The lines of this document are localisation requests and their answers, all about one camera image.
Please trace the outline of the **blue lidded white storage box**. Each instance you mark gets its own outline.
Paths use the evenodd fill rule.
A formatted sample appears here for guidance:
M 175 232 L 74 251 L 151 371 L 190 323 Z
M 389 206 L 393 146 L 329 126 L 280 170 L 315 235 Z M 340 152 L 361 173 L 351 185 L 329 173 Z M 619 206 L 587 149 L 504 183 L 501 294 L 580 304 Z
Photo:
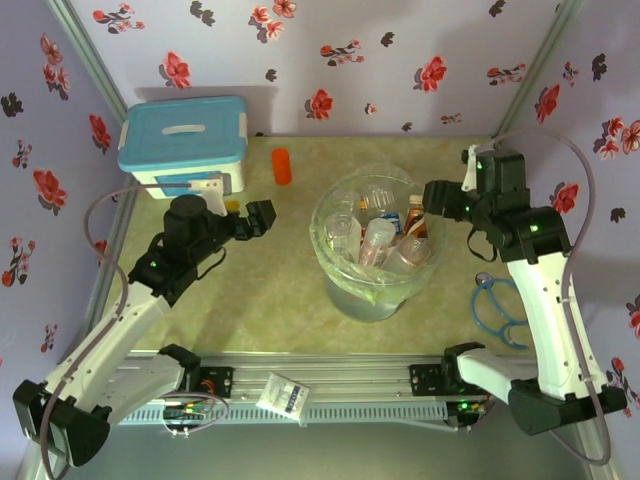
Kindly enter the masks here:
M 219 179 L 226 195 L 246 186 L 246 103 L 239 96 L 198 97 L 135 105 L 121 128 L 117 162 L 156 199 L 186 194 L 192 180 Z

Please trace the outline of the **white paper packet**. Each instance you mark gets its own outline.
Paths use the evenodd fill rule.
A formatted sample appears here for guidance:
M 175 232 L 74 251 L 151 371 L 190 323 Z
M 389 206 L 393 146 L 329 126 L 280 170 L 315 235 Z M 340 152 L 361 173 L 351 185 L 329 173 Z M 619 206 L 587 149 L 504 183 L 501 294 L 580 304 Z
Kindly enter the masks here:
M 256 406 L 302 426 L 306 423 L 311 389 L 270 372 Z

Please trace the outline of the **brown coffee drink bottle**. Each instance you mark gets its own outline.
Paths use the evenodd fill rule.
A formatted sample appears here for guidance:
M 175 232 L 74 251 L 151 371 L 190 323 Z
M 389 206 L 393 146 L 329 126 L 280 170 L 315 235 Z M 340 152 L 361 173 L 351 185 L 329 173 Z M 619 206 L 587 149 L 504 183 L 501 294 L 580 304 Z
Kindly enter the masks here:
M 427 239 L 428 231 L 425 223 L 425 212 L 422 197 L 417 194 L 409 196 L 409 210 L 403 234 L 412 235 L 416 238 Z

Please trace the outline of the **aluminium table side rail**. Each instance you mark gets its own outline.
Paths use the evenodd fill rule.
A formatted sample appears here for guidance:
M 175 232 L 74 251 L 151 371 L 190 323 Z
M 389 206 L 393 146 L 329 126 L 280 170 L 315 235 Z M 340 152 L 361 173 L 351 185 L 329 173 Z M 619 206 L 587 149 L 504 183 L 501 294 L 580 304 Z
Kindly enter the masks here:
M 88 321 L 89 329 L 98 323 L 106 309 L 112 281 L 120 277 L 125 277 L 124 273 L 120 274 L 118 272 L 120 268 L 119 260 L 133 215 L 133 209 L 138 195 L 138 186 L 139 183 L 134 177 L 131 174 L 127 174 L 124 184 L 120 189 L 98 197 L 89 205 L 83 216 L 82 227 L 84 238 L 89 247 L 101 258 L 101 265 L 99 266 L 97 279 L 87 307 L 86 320 Z M 112 195 L 118 197 L 118 201 L 115 203 L 116 213 L 107 238 L 108 245 L 105 252 L 101 252 L 95 246 L 95 240 L 91 237 L 91 215 L 104 202 L 110 201 Z

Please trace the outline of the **clear bottle red white label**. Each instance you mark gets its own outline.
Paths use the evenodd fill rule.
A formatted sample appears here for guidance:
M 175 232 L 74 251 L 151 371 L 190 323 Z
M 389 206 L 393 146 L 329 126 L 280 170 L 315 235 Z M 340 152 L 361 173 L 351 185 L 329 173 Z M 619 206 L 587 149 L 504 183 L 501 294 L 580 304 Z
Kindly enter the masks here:
M 365 231 L 358 263 L 364 266 L 380 265 L 395 234 L 396 230 L 391 221 L 384 218 L 371 220 Z

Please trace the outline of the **blue stethoscope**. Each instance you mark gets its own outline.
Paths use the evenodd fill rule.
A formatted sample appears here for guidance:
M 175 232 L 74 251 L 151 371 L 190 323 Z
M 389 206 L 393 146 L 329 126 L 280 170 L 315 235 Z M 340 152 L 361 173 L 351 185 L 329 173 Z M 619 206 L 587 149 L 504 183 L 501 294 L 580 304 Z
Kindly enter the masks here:
M 514 291 L 518 291 L 515 282 L 511 279 L 493 277 L 487 272 L 479 272 L 475 276 L 475 283 L 476 287 L 471 294 L 469 302 L 470 312 L 474 323 L 485 333 L 499 338 L 500 341 L 509 348 L 518 351 L 528 350 L 529 347 L 527 345 L 516 342 L 510 335 L 512 328 L 527 326 L 528 322 L 526 320 L 517 320 L 511 316 L 501 306 L 495 293 L 495 287 L 497 285 L 509 286 Z M 488 326 L 479 316 L 477 302 L 482 293 L 486 294 L 490 304 L 503 319 L 502 325 L 497 329 Z

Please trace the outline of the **long clear bottle white cap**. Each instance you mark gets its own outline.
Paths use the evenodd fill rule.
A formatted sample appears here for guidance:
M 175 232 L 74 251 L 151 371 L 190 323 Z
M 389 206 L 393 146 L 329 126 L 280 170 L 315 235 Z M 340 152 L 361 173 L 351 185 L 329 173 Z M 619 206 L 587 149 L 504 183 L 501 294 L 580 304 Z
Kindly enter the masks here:
M 357 263 L 362 227 L 351 212 L 338 211 L 324 221 L 325 237 L 331 250 L 347 261 Z

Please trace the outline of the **aluminium frame post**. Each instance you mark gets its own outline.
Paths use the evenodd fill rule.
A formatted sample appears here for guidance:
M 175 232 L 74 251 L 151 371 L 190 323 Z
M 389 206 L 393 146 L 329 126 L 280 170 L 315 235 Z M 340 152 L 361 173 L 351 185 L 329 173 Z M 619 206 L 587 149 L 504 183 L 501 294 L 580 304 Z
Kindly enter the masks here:
M 111 112 L 118 122 L 122 124 L 127 114 L 126 102 L 122 98 L 116 83 L 106 68 L 71 0 L 44 0 L 44 2 L 61 25 Z
M 493 139 L 496 139 L 500 134 L 507 133 L 518 120 L 521 112 L 525 109 L 525 103 L 530 92 L 534 89 L 536 82 L 544 73 L 554 51 L 561 45 L 566 31 L 579 14 L 585 1 L 586 0 L 558 0 L 553 22 L 537 50 L 531 65 L 528 67 L 524 80 L 509 105 L 497 131 L 492 136 Z

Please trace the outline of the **grey round waste bin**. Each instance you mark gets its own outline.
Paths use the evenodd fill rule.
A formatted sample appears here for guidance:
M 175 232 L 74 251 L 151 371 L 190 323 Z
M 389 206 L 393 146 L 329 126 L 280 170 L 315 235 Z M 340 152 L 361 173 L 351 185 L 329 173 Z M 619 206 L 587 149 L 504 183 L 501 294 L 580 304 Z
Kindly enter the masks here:
M 407 216 L 408 216 L 408 212 L 402 214 L 404 219 L 405 219 L 405 223 L 407 221 Z M 364 239 L 364 235 L 365 235 L 365 231 L 366 231 L 366 227 L 362 227 L 362 234 L 361 234 L 361 245 Z M 384 260 L 387 258 L 388 254 L 390 253 L 390 251 L 404 238 L 406 237 L 405 235 L 403 236 L 396 236 L 394 237 L 394 239 L 391 241 L 390 245 L 387 247 L 384 257 L 383 257 L 383 261 L 381 262 L 380 265 L 378 265 L 379 267 L 382 266 L 382 263 L 384 262 Z M 326 290 L 327 290 L 327 294 L 329 296 L 329 299 L 331 300 L 331 302 L 333 303 L 333 305 L 339 310 L 341 311 L 343 314 L 347 315 L 348 317 L 358 320 L 358 321 L 362 321 L 362 322 L 376 322 L 376 321 L 380 321 L 380 320 L 384 320 L 387 319 L 389 317 L 391 317 L 392 315 L 394 315 L 403 305 L 404 303 L 409 300 L 410 298 L 414 297 L 417 293 L 419 293 L 420 291 L 424 290 L 425 288 L 421 289 L 419 292 L 417 292 L 415 295 L 413 295 L 412 297 L 406 299 L 405 301 L 403 301 L 400 304 L 389 304 L 389 303 L 381 303 L 381 304 L 377 304 L 377 305 L 370 305 L 366 302 L 364 302 L 363 300 L 356 298 L 352 295 L 349 294 L 345 294 L 345 293 L 340 293 L 338 291 L 338 289 L 336 288 L 336 286 L 333 284 L 333 282 L 331 282 L 331 280 L 328 278 L 328 276 L 325 274 L 325 280 L 326 280 Z

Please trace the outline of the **small clear bottle red label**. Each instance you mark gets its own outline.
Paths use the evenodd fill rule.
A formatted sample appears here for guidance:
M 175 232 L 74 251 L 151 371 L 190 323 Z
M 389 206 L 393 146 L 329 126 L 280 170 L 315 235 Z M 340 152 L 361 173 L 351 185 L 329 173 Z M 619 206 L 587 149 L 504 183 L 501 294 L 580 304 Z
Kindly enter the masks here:
M 396 203 L 396 195 L 390 185 L 383 182 L 367 183 L 359 188 L 362 210 L 388 211 Z

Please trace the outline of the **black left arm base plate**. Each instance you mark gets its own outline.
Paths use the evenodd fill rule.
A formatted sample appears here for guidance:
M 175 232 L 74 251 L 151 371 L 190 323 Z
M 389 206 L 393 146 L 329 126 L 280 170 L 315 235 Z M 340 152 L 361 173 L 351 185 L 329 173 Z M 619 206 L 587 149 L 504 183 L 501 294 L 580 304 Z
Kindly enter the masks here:
M 229 366 L 205 366 L 200 369 L 200 376 L 196 382 L 200 392 L 214 394 L 224 399 L 230 399 L 234 384 L 234 369 Z

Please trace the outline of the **orange plastic cylinder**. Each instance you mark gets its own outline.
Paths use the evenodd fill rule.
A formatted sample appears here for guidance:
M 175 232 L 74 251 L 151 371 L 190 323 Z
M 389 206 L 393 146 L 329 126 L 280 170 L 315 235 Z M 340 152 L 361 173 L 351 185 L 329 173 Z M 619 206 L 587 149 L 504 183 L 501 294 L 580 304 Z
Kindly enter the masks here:
M 276 148 L 271 153 L 274 181 L 277 185 L 288 185 L 292 181 L 290 155 L 285 148 Z

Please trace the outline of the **aluminium frame cross rail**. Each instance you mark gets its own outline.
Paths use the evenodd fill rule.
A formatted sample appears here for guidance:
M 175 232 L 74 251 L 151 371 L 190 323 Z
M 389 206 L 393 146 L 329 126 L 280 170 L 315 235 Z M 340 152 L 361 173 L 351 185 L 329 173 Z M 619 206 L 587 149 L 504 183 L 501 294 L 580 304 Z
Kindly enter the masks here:
M 200 360 L 201 368 L 234 369 L 232 400 L 262 389 L 270 372 L 318 388 L 324 401 L 388 400 L 395 392 L 412 395 L 408 370 L 412 364 L 441 364 L 459 379 L 502 401 L 508 401 L 518 382 L 560 402 L 586 398 L 590 388 L 599 390 L 606 382 L 599 368 L 588 361 L 543 352 L 536 357 L 503 357 L 483 346 L 436 357 L 250 354 Z M 178 361 L 159 352 L 133 362 L 126 361 L 123 353 L 97 354 L 85 359 L 72 355 L 47 375 L 41 385 L 47 394 L 61 401 L 71 398 L 78 408 L 90 411 L 98 404 L 114 406 L 123 401 L 136 406 L 177 395 L 173 390 L 183 375 L 184 368 Z

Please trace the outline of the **clear bottle green red label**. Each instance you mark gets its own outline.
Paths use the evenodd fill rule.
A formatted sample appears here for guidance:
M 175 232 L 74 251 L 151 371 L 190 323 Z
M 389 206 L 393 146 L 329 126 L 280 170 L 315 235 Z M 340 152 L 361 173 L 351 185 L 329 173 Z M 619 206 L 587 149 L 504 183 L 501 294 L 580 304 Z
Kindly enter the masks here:
M 428 242 L 413 235 L 404 237 L 388 254 L 381 268 L 399 275 L 411 275 L 431 256 Z

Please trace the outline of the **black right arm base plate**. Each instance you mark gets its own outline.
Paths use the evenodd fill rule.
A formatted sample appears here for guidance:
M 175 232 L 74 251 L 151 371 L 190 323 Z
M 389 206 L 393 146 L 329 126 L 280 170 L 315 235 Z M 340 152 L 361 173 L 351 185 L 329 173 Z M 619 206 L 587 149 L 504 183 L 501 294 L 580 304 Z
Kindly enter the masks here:
M 408 367 L 412 395 L 426 396 L 487 396 L 488 391 L 466 383 L 441 364 L 412 364 Z

